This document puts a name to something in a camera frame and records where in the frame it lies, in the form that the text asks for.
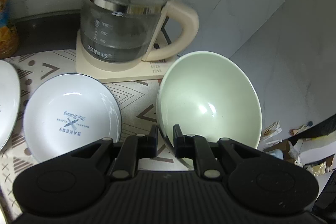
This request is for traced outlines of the pale green ceramic bowl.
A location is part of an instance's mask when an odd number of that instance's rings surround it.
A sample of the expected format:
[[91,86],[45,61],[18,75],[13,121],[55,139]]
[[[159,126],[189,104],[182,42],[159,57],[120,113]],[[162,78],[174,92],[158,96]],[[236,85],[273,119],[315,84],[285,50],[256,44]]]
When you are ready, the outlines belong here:
[[246,74],[230,59],[213,52],[191,52],[165,73],[156,103],[159,129],[174,151],[173,127],[209,142],[230,138],[257,148],[262,114],[257,93]]

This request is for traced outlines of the small white bakery plate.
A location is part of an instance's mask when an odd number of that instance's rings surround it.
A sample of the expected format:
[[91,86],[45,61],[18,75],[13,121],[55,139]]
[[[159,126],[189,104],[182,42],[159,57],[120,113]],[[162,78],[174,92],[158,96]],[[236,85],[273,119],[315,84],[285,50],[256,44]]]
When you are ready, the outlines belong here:
[[111,91],[77,73],[52,77],[30,97],[23,116],[27,147],[38,162],[94,141],[121,138],[122,119]]

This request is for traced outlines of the large white bakery plate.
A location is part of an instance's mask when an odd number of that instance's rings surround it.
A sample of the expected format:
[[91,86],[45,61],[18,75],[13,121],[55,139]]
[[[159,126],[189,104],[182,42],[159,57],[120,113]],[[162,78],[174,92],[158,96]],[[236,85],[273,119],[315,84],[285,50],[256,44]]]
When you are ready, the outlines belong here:
[[0,69],[0,147],[6,145],[17,121],[20,105],[20,82],[17,71],[10,63],[1,60]]

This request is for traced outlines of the patterned white table mat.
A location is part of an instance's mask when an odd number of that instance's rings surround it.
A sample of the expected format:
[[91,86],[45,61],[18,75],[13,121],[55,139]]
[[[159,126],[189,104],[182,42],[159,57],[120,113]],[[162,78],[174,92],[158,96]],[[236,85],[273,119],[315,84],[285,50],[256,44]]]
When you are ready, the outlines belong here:
[[93,141],[124,141],[156,124],[160,80],[102,84],[75,72],[73,50],[1,61],[1,206],[21,215],[13,183],[24,170]]

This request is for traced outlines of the cream kettle base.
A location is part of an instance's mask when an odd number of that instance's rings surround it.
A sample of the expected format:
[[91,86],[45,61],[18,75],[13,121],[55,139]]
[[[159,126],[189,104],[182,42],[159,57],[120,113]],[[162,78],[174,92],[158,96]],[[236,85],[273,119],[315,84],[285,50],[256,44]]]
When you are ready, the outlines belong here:
[[122,64],[107,63],[94,58],[86,52],[81,43],[80,31],[77,32],[76,72],[93,77],[101,83],[162,79],[177,58],[177,56],[173,56],[153,62],[136,60]]

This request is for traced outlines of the glass kettle with cream lid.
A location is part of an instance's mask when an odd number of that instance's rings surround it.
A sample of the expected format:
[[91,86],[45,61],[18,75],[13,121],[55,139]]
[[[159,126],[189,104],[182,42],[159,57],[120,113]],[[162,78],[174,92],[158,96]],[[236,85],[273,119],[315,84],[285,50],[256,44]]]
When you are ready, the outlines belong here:
[[[156,50],[166,18],[181,25],[181,34]],[[80,45],[87,59],[108,64],[172,57],[191,44],[198,29],[197,12],[175,0],[83,0],[80,11]]]

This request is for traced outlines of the orange juice bottle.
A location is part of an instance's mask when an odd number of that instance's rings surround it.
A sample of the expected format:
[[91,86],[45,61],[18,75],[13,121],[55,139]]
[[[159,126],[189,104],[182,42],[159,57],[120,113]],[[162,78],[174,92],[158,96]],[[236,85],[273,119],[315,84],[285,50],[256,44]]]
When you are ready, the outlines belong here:
[[12,56],[19,46],[19,36],[15,23],[9,15],[9,3],[1,0],[1,59]]

